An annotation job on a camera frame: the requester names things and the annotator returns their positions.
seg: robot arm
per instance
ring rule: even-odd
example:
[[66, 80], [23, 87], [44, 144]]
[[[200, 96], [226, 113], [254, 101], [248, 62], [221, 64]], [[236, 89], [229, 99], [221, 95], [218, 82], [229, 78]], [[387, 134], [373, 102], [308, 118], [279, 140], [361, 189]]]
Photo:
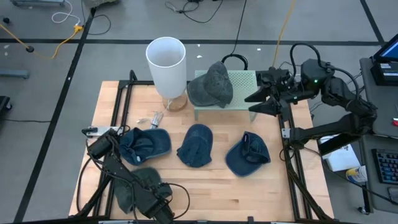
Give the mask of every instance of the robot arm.
[[260, 89], [248, 96], [246, 102], [262, 102], [249, 108], [249, 111], [265, 113], [273, 116], [281, 115], [283, 121], [288, 120], [289, 103], [297, 104], [300, 100], [316, 97], [319, 92], [322, 102], [330, 106], [341, 106], [351, 112], [339, 121], [315, 128], [283, 129], [284, 141], [296, 149], [302, 149], [310, 139], [320, 139], [324, 136], [339, 134], [320, 146], [321, 154], [334, 151], [341, 146], [359, 139], [368, 133], [376, 120], [377, 108], [370, 102], [364, 101], [357, 94], [353, 94], [347, 84], [340, 78], [334, 77], [335, 71], [348, 72], [332, 66], [329, 62], [318, 59], [308, 59], [301, 65], [300, 79], [291, 75], [288, 70], [271, 67], [268, 71], [258, 72], [261, 78]]

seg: white cable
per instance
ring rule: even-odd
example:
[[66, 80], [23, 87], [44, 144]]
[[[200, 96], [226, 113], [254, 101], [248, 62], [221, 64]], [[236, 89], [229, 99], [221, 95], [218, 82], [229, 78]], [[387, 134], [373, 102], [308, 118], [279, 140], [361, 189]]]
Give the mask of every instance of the white cable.
[[[62, 23], [62, 22], [65, 22], [66, 19], [68, 19], [68, 17], [72, 16], [72, 17], [78, 19], [78, 22], [76, 23], [76, 25], [78, 26], [78, 25], [80, 24], [80, 18], [77, 17], [77, 16], [72, 15], [72, 11], [73, 11], [73, 6], [72, 6], [72, 4], [70, 4], [70, 2], [67, 1], [67, 0], [65, 0], [65, 2], [67, 2], [67, 3], [69, 4], [69, 6], [70, 6], [70, 12], [69, 12], [69, 13], [66, 13], [66, 12], [56, 12], [56, 13], [52, 14], [51, 20], [52, 20], [54, 23]], [[66, 16], [63, 20], [61, 20], [61, 21], [55, 21], [55, 20], [54, 20], [54, 16], [55, 16], [55, 15], [58, 15], [58, 14], [67, 15], [67, 16]]]
[[[163, 119], [164, 113], [165, 113], [167, 110], [170, 109], [170, 105], [172, 104], [172, 102], [173, 102], [173, 100], [168, 100], [168, 101], [167, 101], [166, 109], [164, 109], [163, 111], [161, 111], [161, 112], [155, 111], [155, 116], [154, 116], [154, 118], [152, 119], [152, 121], [150, 121], [150, 128], [151, 128], [151, 129], [157, 128], [157, 127], [159, 126], [159, 123], [160, 123], [160, 122], [162, 121], [162, 119]], [[139, 119], [139, 120], [137, 121], [137, 123], [138, 123], [138, 124], [141, 124], [141, 123], [145, 123], [146, 121], [149, 121], [149, 120], [150, 120], [149, 118], [141, 118], [141, 119]]]

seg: keyboard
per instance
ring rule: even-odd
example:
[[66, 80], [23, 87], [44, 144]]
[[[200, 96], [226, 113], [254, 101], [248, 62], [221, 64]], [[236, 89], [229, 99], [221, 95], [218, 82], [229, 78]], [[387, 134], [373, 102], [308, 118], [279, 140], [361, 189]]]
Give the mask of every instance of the keyboard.
[[398, 184], [398, 151], [372, 149], [372, 153], [380, 182]]

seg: yellow cable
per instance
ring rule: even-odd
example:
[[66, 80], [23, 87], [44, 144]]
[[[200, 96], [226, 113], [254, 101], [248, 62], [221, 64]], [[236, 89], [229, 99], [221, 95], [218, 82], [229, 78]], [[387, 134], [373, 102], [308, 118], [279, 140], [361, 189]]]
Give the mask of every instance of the yellow cable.
[[273, 61], [273, 63], [272, 63], [272, 66], [273, 66], [273, 67], [275, 66], [275, 61], [276, 61], [276, 58], [277, 58], [277, 56], [278, 56], [279, 42], [280, 42], [280, 40], [281, 40], [281, 38], [282, 38], [282, 35], [284, 34], [285, 26], [286, 26], [286, 24], [287, 24], [287, 21], [289, 21], [290, 15], [291, 15], [292, 12], [293, 12], [294, 3], [295, 3], [295, 0], [292, 0], [292, 3], [290, 4], [290, 9], [289, 9], [289, 11], [287, 12], [287, 15], [286, 15], [286, 19], [285, 19], [284, 25], [282, 26], [282, 30], [280, 30], [278, 42], [276, 43], [274, 61]]
[[[16, 39], [16, 40], [17, 40], [20, 44], [22, 44], [25, 48], [27, 48], [27, 49], [29, 48], [28, 45], [26, 45], [26, 44], [23, 43], [20, 39], [18, 39], [18, 37], [16, 37], [11, 31], [9, 31], [7, 28], [5, 28], [2, 24], [0, 24], [0, 27], [3, 28], [9, 35], [11, 35], [11, 37], [13, 37], [14, 39]], [[58, 50], [59, 50], [59, 48], [61, 47], [61, 45], [64, 44], [64, 43], [66, 43], [66, 42], [68, 42], [68, 41], [69, 41], [70, 39], [72, 39], [77, 33], [79, 33], [80, 31], [83, 30], [83, 27], [82, 27], [82, 26], [74, 26], [74, 28], [75, 28], [74, 33], [73, 33], [68, 39], [62, 41], [62, 42], [57, 46], [57, 48], [55, 49], [55, 52], [54, 52], [54, 54], [52, 55], [52, 57], [46, 57], [46, 56], [44, 56], [44, 55], [42, 55], [42, 54], [40, 54], [40, 53], [37, 53], [36, 51], [33, 51], [33, 54], [34, 54], [34, 55], [37, 55], [37, 56], [39, 56], [39, 57], [45, 58], [45, 59], [49, 59], [49, 60], [54, 59], [54, 58], [57, 56]]]
[[11, 37], [13, 37], [14, 39], [16, 39], [20, 44], [22, 44], [24, 47], [29, 48], [28, 45], [26, 45], [25, 43], [23, 43], [20, 39], [18, 39], [18, 37], [16, 37], [11, 31], [9, 31], [7, 28], [5, 28], [2, 24], [0, 24], [0, 27], [3, 28]]

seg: blue screen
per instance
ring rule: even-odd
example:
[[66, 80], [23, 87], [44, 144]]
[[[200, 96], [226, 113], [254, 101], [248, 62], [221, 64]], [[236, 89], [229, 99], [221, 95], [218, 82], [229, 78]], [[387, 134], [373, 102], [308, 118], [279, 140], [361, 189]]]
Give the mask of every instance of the blue screen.
[[398, 58], [398, 40], [394, 42], [388, 49], [386, 49], [382, 54], [382, 57]]

